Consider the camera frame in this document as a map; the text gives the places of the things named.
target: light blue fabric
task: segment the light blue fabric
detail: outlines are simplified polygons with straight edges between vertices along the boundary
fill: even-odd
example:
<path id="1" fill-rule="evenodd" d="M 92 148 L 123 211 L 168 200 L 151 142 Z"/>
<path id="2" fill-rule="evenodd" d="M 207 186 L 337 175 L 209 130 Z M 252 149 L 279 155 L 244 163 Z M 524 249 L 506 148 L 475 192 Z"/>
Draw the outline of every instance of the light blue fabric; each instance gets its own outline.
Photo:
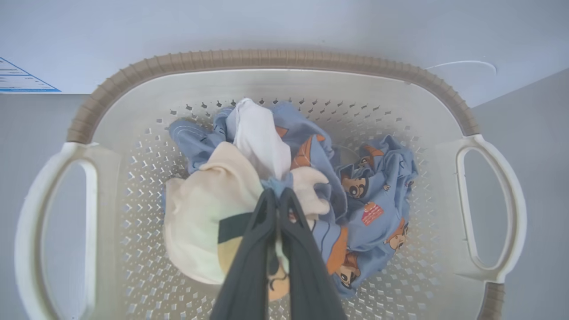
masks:
<path id="1" fill-rule="evenodd" d="M 395 254 L 388 240 L 396 231 L 406 233 L 407 198 L 418 174 L 413 152 L 392 136 L 368 141 L 360 156 L 358 163 L 337 170 L 348 195 L 348 250 L 357 255 L 361 272 L 351 289 L 333 275 L 342 296 L 355 294 L 361 281 L 383 269 Z"/>
<path id="2" fill-rule="evenodd" d="M 292 173 L 288 173 L 282 181 L 275 177 L 270 177 L 268 180 L 261 180 L 261 185 L 263 185 L 263 189 L 273 189 L 275 196 L 279 199 L 285 188 L 292 189 L 293 182 Z"/>
<path id="3" fill-rule="evenodd" d="M 225 120 L 233 108 L 222 109 L 213 119 L 213 130 L 187 120 L 176 120 L 170 125 L 170 137 L 182 154 L 188 158 L 188 173 L 192 174 L 209 160 L 218 144 L 227 141 Z"/>
<path id="4" fill-rule="evenodd" d="M 310 166 L 323 173 L 329 181 L 329 184 L 317 183 L 314 186 L 318 197 L 330 202 L 330 211 L 322 215 L 320 220 L 335 223 L 337 220 L 342 219 L 346 214 L 347 200 L 340 179 L 331 163 L 332 159 L 338 159 L 338 157 L 335 157 L 330 136 L 312 121 L 307 120 L 288 101 L 277 103 L 272 111 L 275 126 L 283 133 L 281 138 L 284 143 L 289 145 L 293 162 L 300 147 L 307 140 L 312 140 L 311 148 L 307 155 Z M 322 136 L 324 139 L 319 141 L 317 135 Z"/>
<path id="5" fill-rule="evenodd" d="M 356 295 L 357 288 L 370 276 L 376 272 L 385 269 L 387 262 L 393 255 L 385 253 L 379 248 L 375 248 L 366 252 L 355 252 L 358 269 L 360 275 L 356 277 L 351 283 L 344 284 L 337 273 L 332 275 L 332 281 L 338 289 L 340 297 L 349 298 Z"/>

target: laundry basket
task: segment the laundry basket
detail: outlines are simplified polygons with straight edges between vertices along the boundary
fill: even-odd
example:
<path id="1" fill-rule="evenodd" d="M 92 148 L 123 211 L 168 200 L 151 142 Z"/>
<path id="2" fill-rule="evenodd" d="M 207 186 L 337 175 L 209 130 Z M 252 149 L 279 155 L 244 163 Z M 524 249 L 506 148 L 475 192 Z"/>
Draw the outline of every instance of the laundry basket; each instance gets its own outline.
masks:
<path id="1" fill-rule="evenodd" d="M 86 100 L 67 142 L 31 186 L 18 223 L 17 284 L 32 319 L 59 312 L 42 265 L 46 211 L 65 169 L 87 174 L 85 319 L 206 319 L 215 289 L 181 274 L 162 238 L 163 183 L 184 174 L 168 125 L 189 118 L 211 127 L 215 114 L 251 97 L 271 108 L 291 101 L 335 144 L 357 150 L 391 134 L 416 157 L 419 177 L 407 245 L 343 300 L 350 319 L 498 319 L 504 279 L 526 233 L 525 202 L 504 157 L 480 135 L 464 100 L 443 80 L 409 64 L 307 51 L 210 51 L 140 61 Z M 479 151 L 504 192 L 508 230 L 498 263 L 476 254 L 464 154 Z M 288 299 L 270 303 L 289 318 Z"/>

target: blue printed label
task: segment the blue printed label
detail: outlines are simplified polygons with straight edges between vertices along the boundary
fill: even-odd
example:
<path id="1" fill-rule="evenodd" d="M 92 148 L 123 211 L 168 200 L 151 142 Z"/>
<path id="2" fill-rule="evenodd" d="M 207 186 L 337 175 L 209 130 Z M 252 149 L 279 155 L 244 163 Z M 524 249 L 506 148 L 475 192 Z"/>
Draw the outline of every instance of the blue printed label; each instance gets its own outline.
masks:
<path id="1" fill-rule="evenodd" d="M 61 90 L 0 58 L 0 92 L 61 92 Z"/>

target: cartoon character print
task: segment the cartoon character print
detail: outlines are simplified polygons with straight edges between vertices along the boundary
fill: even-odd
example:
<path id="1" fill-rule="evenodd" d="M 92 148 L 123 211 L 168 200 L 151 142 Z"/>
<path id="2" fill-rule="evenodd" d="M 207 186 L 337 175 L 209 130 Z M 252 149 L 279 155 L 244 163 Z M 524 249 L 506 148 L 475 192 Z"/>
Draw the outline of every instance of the cartoon character print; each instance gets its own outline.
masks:
<path id="1" fill-rule="evenodd" d="M 369 153 L 369 155 L 366 155 L 360 159 L 358 167 L 363 168 L 366 165 L 369 165 L 371 168 L 375 169 L 376 164 L 374 158 L 382 156 L 384 154 L 383 151 L 378 150 L 370 145 L 364 145 L 363 148 Z"/>
<path id="2" fill-rule="evenodd" d="M 360 267 L 357 265 L 357 253 L 347 252 L 344 263 L 336 270 L 342 285 L 348 289 L 352 288 L 352 283 L 361 275 Z"/>
<path id="3" fill-rule="evenodd" d="M 269 301 L 284 297 L 290 291 L 290 279 L 285 273 L 281 260 L 274 256 L 269 263 Z"/>
<path id="4" fill-rule="evenodd" d="M 369 179 L 367 177 L 351 179 L 342 174 L 342 186 L 344 191 L 354 199 L 361 199 L 368 193 Z"/>
<path id="5" fill-rule="evenodd" d="M 407 241 L 407 232 L 409 229 L 409 222 L 405 223 L 405 218 L 401 218 L 399 227 L 385 240 L 385 244 L 389 243 L 391 249 L 397 253 L 405 241 Z"/>

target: white wall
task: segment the white wall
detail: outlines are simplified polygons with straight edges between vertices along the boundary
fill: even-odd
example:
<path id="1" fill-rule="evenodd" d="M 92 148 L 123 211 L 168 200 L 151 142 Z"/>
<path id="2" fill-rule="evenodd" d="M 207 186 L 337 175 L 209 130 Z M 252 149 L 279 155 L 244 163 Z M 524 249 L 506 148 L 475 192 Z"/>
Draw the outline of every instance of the white wall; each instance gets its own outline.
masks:
<path id="1" fill-rule="evenodd" d="M 506 278 L 505 320 L 567 319 L 569 317 L 569 69 L 473 110 L 484 138 L 512 165 L 527 204 L 527 238 L 522 256 Z M 477 169 L 479 163 L 467 162 Z M 487 175 L 467 175 L 479 194 L 472 214 L 505 230 L 504 201 Z M 503 241 L 491 227 L 488 248 Z"/>
<path id="2" fill-rule="evenodd" d="M 64 93 L 184 51 L 281 48 L 433 69 L 476 106 L 569 68 L 567 0 L 3 0 L 0 57 Z"/>

